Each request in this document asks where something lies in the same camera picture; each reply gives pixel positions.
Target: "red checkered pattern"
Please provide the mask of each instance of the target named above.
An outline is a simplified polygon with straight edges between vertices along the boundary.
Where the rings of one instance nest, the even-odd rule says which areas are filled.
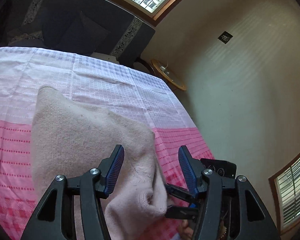
[[[178,149],[186,145],[194,158],[213,158],[197,128],[154,128],[155,150],[166,181],[186,183],[178,162]],[[31,125],[0,121],[0,224],[12,240],[19,240],[37,202],[31,177]],[[176,205],[186,203],[173,198]],[[151,225],[140,240],[169,240],[178,220],[162,219]]]

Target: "pink bedsheet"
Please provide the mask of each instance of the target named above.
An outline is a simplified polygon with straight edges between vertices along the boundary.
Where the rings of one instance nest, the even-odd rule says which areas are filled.
[[[168,183],[186,187],[178,163],[181,145],[186,145],[195,158],[213,158],[200,132],[163,81],[76,54],[0,48],[0,224],[12,240],[21,238],[37,204],[31,178],[31,121],[36,92],[44,84],[55,86],[72,100],[103,105],[147,123],[155,133],[155,150]],[[162,219],[140,239],[169,240],[176,234],[178,223]]]

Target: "beige fabric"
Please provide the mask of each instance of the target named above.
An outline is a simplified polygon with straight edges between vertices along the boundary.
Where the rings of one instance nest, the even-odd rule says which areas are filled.
[[[114,192],[102,202],[113,240],[135,239],[166,212],[164,177],[154,133],[144,124],[105,108],[70,101],[51,87],[39,90],[32,125],[33,181],[39,199],[54,177],[81,176],[112,153],[125,157]],[[77,239],[82,233],[80,204],[75,203]]]

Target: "silver bolt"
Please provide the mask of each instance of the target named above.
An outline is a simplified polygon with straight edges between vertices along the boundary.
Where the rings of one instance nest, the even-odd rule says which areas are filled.
[[[63,175],[56,176],[56,181],[62,181],[65,178]]]
[[[238,177],[238,180],[240,180],[241,182],[245,182],[247,180],[247,178],[245,176],[240,175]]]
[[[96,175],[96,174],[98,174],[99,172],[100,172],[100,170],[97,169],[97,168],[93,168],[93,169],[90,170],[90,173],[91,173],[92,175]]]
[[[211,174],[213,173],[213,171],[210,170],[210,169],[205,169],[205,170],[203,171],[203,173],[206,174],[206,175],[211,175]]]

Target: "ribbed blue rubber pad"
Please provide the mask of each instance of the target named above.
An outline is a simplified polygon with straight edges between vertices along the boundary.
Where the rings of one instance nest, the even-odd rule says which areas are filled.
[[[197,179],[193,169],[190,166],[186,153],[183,151],[182,147],[179,148],[178,159],[179,159],[183,176],[185,177],[186,180],[188,190],[196,198],[199,193],[197,189]]]
[[[106,175],[106,187],[104,193],[109,196],[113,190],[114,186],[117,183],[117,179],[123,164],[124,160],[124,149],[121,146],[111,164],[111,167]]]

